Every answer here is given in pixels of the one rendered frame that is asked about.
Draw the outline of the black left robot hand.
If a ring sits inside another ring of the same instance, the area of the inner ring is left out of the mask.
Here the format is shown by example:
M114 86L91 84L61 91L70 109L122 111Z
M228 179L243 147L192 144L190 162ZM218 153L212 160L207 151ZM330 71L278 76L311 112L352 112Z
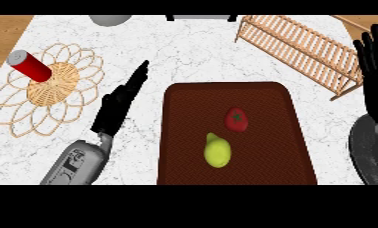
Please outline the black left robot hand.
M148 65L145 61L138 67L126 84L122 84L111 94L102 97L102 106L91 130L116 136L142 85L148 79Z

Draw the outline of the red tomato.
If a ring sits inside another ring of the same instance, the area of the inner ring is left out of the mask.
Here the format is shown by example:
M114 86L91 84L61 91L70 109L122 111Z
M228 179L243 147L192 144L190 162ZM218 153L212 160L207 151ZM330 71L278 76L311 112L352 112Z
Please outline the red tomato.
M234 132L244 132L249 127L249 117L244 110L232 107L225 117L225 126Z

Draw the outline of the dark brown tray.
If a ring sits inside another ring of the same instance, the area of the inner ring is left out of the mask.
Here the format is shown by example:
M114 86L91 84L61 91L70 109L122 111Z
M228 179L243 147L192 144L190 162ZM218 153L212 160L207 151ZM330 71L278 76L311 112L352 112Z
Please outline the dark brown tray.
M232 107L249 117L244 132L225 126ZM212 167L204 158L209 133L231 143L223 168ZM167 88L157 183L318 183L291 95L281 83L176 83Z

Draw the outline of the grey appliance with black legs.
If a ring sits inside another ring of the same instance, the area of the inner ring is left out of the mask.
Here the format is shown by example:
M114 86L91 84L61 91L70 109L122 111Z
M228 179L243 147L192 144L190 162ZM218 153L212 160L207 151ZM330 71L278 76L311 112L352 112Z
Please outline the grey appliance with black legs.
M238 15L166 15L167 21L178 19L209 19L209 20L226 20L228 22L237 22Z

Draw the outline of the yellow-green lemon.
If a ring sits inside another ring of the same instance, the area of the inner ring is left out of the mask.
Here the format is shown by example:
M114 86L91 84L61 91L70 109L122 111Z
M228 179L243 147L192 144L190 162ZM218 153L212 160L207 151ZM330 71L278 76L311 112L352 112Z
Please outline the yellow-green lemon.
M210 166L223 168L232 156L231 144L215 133L207 134L204 158Z

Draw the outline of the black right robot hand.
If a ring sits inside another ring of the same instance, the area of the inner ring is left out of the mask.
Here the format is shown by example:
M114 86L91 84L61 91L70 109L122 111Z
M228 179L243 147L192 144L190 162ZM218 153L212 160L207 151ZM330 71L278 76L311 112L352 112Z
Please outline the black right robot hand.
M353 45L364 75L367 111L378 123L378 24L371 26L371 32L362 33L362 39L355 40Z

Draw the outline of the wicker flower placemat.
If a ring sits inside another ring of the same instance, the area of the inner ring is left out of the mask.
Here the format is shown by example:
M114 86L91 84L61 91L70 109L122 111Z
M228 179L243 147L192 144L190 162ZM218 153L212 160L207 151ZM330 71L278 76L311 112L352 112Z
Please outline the wicker flower placemat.
M99 98L105 77L104 58L76 43L57 43L33 55L52 70L48 81L34 81L8 64L0 68L0 131L6 128L15 138L51 136L76 122Z

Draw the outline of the grey round bowl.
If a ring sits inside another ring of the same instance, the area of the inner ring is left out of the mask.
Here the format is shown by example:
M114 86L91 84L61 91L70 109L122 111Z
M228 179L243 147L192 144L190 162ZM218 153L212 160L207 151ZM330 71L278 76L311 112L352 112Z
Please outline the grey round bowl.
M94 23L104 27L119 26L130 18L132 18L130 15L91 15L91 19Z

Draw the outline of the wooden tiered shelf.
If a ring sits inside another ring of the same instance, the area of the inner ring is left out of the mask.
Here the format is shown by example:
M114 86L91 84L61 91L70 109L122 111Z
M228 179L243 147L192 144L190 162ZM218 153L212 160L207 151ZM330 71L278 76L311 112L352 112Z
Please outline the wooden tiered shelf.
M356 51L286 15L246 15L244 39L333 93L339 99L364 84Z

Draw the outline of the red can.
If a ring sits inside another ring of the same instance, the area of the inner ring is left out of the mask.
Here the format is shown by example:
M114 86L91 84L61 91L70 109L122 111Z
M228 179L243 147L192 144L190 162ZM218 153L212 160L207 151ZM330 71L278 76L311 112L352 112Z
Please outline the red can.
M51 68L26 50L15 50L9 54L6 62L14 67L14 69L27 75L34 81L45 82L51 79Z

